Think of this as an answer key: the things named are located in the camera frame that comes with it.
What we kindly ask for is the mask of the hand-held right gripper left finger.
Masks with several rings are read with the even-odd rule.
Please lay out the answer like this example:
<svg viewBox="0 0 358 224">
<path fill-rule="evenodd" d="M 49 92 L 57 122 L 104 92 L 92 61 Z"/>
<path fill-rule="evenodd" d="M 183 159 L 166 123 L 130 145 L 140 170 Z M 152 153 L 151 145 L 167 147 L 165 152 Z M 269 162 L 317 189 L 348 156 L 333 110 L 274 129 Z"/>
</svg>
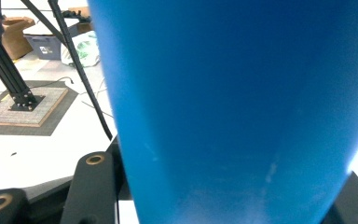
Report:
<svg viewBox="0 0 358 224">
<path fill-rule="evenodd" d="M 127 181 L 126 173 L 124 170 L 124 165 L 122 162 L 120 147 L 117 137 L 115 137 L 111 141 L 106 152 L 110 153 L 113 157 L 117 198 L 120 201 L 130 201 L 132 199 L 131 192 Z"/>
</svg>

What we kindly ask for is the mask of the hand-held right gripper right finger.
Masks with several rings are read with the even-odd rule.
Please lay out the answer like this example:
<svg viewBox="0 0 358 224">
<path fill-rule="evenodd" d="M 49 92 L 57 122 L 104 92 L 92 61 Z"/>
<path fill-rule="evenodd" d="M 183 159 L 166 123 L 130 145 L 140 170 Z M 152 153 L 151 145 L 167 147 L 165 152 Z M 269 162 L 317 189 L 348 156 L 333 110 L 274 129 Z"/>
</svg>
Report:
<svg viewBox="0 0 358 224">
<path fill-rule="evenodd" d="M 358 224 L 358 176 L 352 173 L 321 224 Z"/>
</svg>

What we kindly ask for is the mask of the small brown cardboard box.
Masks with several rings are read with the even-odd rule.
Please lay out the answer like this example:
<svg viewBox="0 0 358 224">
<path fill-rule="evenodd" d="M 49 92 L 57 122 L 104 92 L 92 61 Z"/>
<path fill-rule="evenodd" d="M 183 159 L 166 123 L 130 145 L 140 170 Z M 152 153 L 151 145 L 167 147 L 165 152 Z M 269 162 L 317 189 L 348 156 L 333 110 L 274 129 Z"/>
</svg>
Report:
<svg viewBox="0 0 358 224">
<path fill-rule="evenodd" d="M 69 7 L 68 10 L 78 19 L 77 30 L 80 34 L 93 30 L 92 18 L 88 7 Z"/>
</svg>

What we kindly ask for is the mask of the grey plastic bin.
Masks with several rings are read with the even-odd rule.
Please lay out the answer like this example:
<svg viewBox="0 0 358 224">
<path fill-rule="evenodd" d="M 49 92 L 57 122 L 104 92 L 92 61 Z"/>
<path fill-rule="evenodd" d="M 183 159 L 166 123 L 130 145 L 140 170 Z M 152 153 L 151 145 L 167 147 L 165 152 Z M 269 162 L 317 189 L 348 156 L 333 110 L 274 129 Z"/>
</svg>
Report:
<svg viewBox="0 0 358 224">
<path fill-rule="evenodd" d="M 34 53 L 41 60 L 59 60 L 62 42 L 55 35 L 25 35 Z"/>
</svg>

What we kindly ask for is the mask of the black metal stand post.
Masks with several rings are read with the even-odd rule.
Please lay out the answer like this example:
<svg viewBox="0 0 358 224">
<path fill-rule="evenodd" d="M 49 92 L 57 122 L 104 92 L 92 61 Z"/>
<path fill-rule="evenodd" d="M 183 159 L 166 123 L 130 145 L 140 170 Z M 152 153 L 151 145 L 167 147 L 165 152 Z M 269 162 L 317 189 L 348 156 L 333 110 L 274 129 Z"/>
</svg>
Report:
<svg viewBox="0 0 358 224">
<path fill-rule="evenodd" d="M 17 111 L 33 111 L 44 99 L 43 96 L 34 95 L 24 79 L 21 77 L 15 64 L 7 54 L 0 40 L 0 80 L 14 102 Z"/>
</svg>

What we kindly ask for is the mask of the wooden stand base board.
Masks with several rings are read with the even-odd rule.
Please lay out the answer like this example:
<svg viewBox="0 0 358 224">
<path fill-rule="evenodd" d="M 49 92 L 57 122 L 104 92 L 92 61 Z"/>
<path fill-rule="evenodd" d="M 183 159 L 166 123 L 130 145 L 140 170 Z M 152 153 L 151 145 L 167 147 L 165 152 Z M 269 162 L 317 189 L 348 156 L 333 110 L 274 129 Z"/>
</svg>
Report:
<svg viewBox="0 0 358 224">
<path fill-rule="evenodd" d="M 36 103 L 28 106 L 17 106 L 6 94 L 0 99 L 0 126 L 41 127 L 68 92 L 67 88 L 35 88 Z"/>
</svg>

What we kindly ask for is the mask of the thin black diagonal strut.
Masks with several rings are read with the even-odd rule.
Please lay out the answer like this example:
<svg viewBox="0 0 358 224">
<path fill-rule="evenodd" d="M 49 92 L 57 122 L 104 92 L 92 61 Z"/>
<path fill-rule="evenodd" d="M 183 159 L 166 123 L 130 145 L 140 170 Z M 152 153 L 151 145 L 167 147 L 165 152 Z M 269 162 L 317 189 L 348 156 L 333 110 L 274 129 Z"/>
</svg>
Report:
<svg viewBox="0 0 358 224">
<path fill-rule="evenodd" d="M 62 33 L 39 11 L 30 0 L 21 0 L 22 3 L 65 45 Z"/>
</svg>

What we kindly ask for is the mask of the brown square base mat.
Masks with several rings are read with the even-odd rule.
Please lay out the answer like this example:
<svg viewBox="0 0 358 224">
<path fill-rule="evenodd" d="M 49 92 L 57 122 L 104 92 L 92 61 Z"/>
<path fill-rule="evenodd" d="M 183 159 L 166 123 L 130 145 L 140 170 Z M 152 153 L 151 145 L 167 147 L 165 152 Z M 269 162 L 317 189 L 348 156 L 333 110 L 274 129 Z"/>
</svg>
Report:
<svg viewBox="0 0 358 224">
<path fill-rule="evenodd" d="M 36 127 L 15 127 L 15 126 L 0 126 L 1 135 L 40 135 L 50 136 L 62 120 L 66 111 L 71 106 L 72 102 L 77 97 L 77 92 L 70 89 L 64 81 L 41 81 L 41 80 L 29 80 L 27 84 L 30 86 L 31 91 L 40 87 L 47 88 L 67 88 L 69 92 L 58 105 L 58 107 L 52 112 L 48 119 L 39 128 Z M 6 95 L 5 91 L 0 94 L 0 99 Z"/>
</svg>

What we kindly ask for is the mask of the white bag with green print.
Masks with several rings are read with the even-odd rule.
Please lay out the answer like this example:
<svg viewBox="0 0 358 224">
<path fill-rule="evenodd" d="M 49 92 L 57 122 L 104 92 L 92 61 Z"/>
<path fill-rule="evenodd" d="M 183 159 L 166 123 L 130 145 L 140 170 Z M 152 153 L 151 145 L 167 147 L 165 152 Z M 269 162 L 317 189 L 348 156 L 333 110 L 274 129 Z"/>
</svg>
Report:
<svg viewBox="0 0 358 224">
<path fill-rule="evenodd" d="M 100 51 L 97 41 L 97 35 L 94 31 L 88 31 L 84 34 L 72 38 L 80 64 L 83 67 L 95 66 L 100 61 Z M 75 63 L 64 45 L 61 45 L 61 62 L 74 66 Z"/>
</svg>

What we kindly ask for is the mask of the blue bottle with white cap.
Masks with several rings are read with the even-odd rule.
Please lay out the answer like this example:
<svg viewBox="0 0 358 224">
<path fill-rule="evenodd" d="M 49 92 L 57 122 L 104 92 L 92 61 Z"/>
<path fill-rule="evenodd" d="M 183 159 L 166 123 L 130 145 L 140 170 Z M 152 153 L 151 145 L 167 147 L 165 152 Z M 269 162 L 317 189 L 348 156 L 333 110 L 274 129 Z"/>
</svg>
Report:
<svg viewBox="0 0 358 224">
<path fill-rule="evenodd" d="M 358 0 L 88 0 L 140 224 L 320 224 L 358 158 Z"/>
</svg>

